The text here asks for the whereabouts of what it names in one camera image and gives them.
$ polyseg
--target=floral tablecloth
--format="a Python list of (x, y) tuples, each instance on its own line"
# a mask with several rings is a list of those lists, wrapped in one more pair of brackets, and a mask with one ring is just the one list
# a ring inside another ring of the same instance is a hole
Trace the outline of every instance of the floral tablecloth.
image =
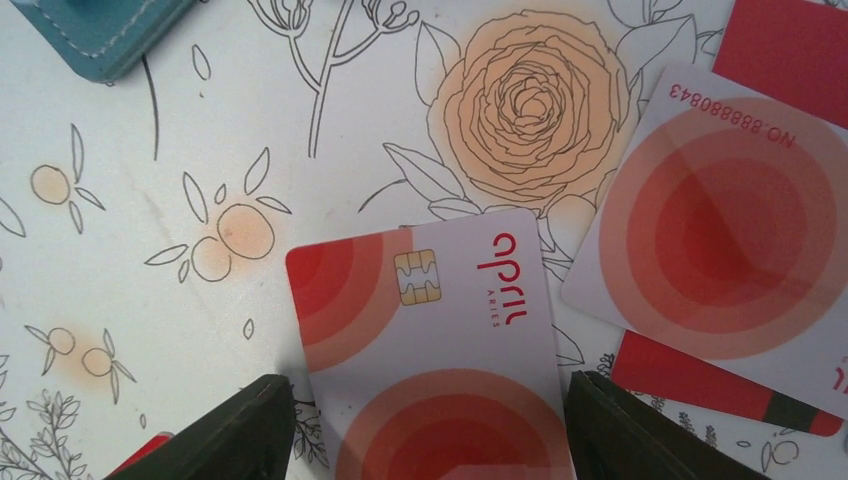
[[(562, 377), (608, 373), (622, 332), (555, 292), (662, 68), (709, 67), (731, 6), (207, 0), (96, 85), (0, 4), (0, 480), (103, 477), (270, 371), (290, 478), (329, 477), (283, 259), (401, 225), (532, 209)], [(773, 478), (848, 462), (844, 430), (642, 398)]]

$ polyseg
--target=orange flower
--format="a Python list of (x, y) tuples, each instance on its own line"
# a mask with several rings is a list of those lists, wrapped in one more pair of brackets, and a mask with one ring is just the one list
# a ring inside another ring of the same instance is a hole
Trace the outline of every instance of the orange flower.
[(444, 165), (481, 208), (546, 208), (599, 187), (628, 116), (621, 62), (597, 25), (523, 11), (480, 27), (428, 124)]

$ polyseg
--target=serial number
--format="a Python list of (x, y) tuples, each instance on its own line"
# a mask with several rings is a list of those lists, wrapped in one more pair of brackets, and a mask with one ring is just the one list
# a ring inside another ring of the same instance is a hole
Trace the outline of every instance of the serial number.
[(731, 125), (748, 130), (753, 134), (764, 134), (770, 142), (778, 143), (786, 148), (791, 148), (795, 145), (794, 134), (784, 131), (780, 127), (772, 125), (761, 118), (725, 105), (720, 101), (713, 100), (697, 92), (691, 92), (688, 88), (684, 88), (677, 83), (671, 86), (668, 96), (681, 102), (688, 102), (693, 109), (697, 108), (706, 114), (718, 117), (729, 122)]

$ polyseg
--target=concentric circle pattern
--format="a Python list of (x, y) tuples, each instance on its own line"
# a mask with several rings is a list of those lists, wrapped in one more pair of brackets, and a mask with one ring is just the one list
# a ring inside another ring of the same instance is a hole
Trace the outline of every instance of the concentric circle pattern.
[(722, 102), (650, 134), (607, 196), (601, 268), (637, 331), (707, 359), (762, 353), (819, 320), (848, 279), (848, 148), (768, 99)]
[(311, 372), (371, 343), (400, 306), (393, 258), (412, 250), (402, 229), (296, 248), (286, 256), (300, 336)]
[(448, 369), (407, 378), (372, 400), (345, 435), (336, 478), (440, 480), (457, 468), (497, 465), (570, 479), (562, 420), (513, 380)]

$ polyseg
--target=teal leather case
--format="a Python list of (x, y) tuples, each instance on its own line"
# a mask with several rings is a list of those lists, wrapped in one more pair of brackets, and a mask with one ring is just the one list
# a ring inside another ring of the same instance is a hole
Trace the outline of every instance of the teal leather case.
[(80, 76), (119, 78), (197, 0), (12, 0)]

